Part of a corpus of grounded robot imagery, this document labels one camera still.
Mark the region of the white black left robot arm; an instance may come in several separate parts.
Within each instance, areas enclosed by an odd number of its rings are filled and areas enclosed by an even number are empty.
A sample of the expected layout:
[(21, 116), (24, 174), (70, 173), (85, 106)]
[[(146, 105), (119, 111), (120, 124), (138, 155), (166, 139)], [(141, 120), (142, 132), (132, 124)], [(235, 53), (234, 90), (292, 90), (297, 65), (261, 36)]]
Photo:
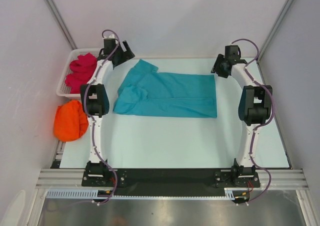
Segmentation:
[(93, 174), (93, 180), (101, 186), (108, 184), (111, 179), (111, 174), (107, 171), (111, 167), (102, 154), (102, 122), (103, 117), (110, 111), (110, 101), (104, 81), (115, 67), (135, 57), (127, 41), (122, 41), (122, 44), (121, 46), (118, 39), (105, 39), (92, 77), (86, 84), (80, 86), (82, 109), (88, 118), (90, 130), (88, 165), (101, 167)]

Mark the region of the white plastic basket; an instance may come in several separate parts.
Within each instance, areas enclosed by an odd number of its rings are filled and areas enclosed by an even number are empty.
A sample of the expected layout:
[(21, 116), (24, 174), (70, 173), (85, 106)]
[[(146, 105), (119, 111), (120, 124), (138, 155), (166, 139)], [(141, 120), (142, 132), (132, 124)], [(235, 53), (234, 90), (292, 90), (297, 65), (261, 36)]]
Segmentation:
[(81, 95), (72, 94), (71, 87), (65, 84), (67, 75), (72, 73), (70, 69), (70, 63), (74, 60), (77, 60), (79, 55), (86, 55), (87, 53), (91, 53), (93, 56), (97, 57), (99, 55), (100, 50), (101, 50), (100, 48), (82, 48), (82, 49), (75, 49), (70, 52), (56, 89), (56, 94), (58, 96), (66, 97), (70, 100), (79, 100), (79, 101), (81, 100)]

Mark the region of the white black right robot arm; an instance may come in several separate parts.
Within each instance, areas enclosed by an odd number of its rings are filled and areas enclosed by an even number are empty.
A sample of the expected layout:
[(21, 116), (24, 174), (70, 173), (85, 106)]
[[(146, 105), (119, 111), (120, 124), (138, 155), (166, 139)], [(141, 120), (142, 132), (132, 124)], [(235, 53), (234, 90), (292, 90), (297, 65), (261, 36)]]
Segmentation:
[(259, 83), (239, 55), (219, 54), (211, 72), (223, 78), (233, 77), (242, 88), (238, 106), (242, 122), (239, 151), (230, 170), (216, 172), (216, 187), (260, 187), (255, 155), (260, 131), (272, 117), (272, 87)]

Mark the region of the teal t shirt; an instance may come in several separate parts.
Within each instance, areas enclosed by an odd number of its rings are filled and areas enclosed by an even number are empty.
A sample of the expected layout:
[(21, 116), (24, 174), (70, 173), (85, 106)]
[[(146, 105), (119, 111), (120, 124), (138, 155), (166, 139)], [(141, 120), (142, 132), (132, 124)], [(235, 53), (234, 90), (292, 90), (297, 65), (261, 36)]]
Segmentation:
[(127, 73), (113, 111), (121, 115), (217, 118), (213, 75), (159, 72), (139, 60)]

